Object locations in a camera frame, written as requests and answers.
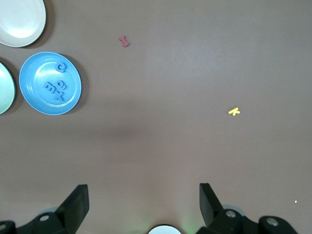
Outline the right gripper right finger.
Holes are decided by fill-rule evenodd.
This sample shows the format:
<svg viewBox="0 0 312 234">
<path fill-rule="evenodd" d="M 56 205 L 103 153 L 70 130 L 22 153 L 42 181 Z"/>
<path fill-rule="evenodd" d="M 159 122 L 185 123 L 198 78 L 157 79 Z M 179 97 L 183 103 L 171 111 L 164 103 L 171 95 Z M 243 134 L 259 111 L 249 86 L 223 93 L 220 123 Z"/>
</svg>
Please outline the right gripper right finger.
<svg viewBox="0 0 312 234">
<path fill-rule="evenodd" d="M 262 216 L 253 222 L 234 209 L 221 205 L 209 183 L 199 185 L 199 206 L 205 223 L 198 234 L 296 234 L 286 220 L 277 216 Z"/>
</svg>

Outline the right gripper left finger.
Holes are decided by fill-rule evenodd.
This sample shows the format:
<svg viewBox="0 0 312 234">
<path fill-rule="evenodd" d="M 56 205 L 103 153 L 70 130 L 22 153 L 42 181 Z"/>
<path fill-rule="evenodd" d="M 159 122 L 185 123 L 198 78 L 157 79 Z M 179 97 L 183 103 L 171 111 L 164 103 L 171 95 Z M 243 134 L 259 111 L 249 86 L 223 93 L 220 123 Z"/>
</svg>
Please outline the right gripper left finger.
<svg viewBox="0 0 312 234">
<path fill-rule="evenodd" d="M 44 212 L 16 227 L 14 221 L 0 222 L 2 234 L 75 234 L 89 211 L 88 185 L 78 185 L 54 212 Z"/>
</svg>

